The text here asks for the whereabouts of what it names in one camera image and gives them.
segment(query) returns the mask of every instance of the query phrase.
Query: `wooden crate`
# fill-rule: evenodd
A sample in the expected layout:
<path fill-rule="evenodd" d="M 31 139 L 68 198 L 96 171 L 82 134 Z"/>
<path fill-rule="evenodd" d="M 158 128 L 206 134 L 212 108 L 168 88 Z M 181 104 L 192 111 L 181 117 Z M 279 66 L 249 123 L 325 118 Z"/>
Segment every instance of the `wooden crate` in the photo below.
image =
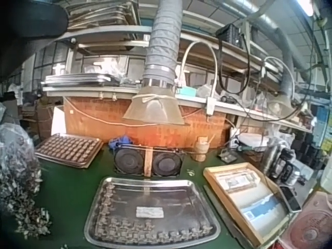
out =
<path fill-rule="evenodd" d="M 237 226 L 242 230 L 244 235 L 251 241 L 251 243 L 255 246 L 261 246 L 265 242 L 269 241 L 274 235 L 279 232 L 280 229 L 283 228 L 283 226 L 286 225 L 286 223 L 289 220 L 289 216 L 286 216 L 278 226 L 276 226 L 273 230 L 271 230 L 266 236 L 262 237 L 258 231 L 251 225 L 251 223 L 242 215 L 240 209 L 237 207 L 237 205 L 234 203 L 232 198 L 228 195 L 228 193 L 223 190 L 217 179 L 215 174 L 221 173 L 225 171 L 232 171 L 232 170 L 239 170 L 239 169 L 251 169 L 255 171 L 258 176 L 261 178 L 261 182 L 267 185 L 271 191 L 278 195 L 280 193 L 279 187 L 270 179 L 265 177 L 258 169 L 256 169 L 253 165 L 251 165 L 248 162 L 245 163 L 239 163 L 239 164 L 233 164 L 228 166 L 219 166 L 219 167 L 211 167 L 211 168 L 205 168 L 203 175 L 210 184 L 213 191 L 218 196 L 219 200 L 224 205 L 225 209 L 229 213 L 229 215 L 232 217 L 234 222 L 237 224 Z"/>

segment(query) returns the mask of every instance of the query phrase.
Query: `wall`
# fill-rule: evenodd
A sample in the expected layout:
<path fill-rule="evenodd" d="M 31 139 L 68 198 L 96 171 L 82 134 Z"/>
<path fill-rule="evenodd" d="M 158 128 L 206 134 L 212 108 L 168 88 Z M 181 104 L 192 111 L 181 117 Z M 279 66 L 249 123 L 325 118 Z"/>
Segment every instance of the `wall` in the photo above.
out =
<path fill-rule="evenodd" d="M 128 135 L 135 144 L 148 146 L 166 146 L 178 148 L 191 148 L 197 136 L 211 138 L 211 148 L 216 148 L 226 141 L 225 114 L 215 113 L 211 123 L 205 121 L 205 110 L 181 106 L 182 115 L 190 115 L 185 118 L 187 126 L 147 126 L 126 127 L 111 123 L 130 124 L 123 120 L 122 116 L 130 105 L 130 100 L 99 100 L 93 98 L 67 98 L 64 100 L 64 112 L 67 133 L 98 137 L 104 142 L 110 139 Z"/>

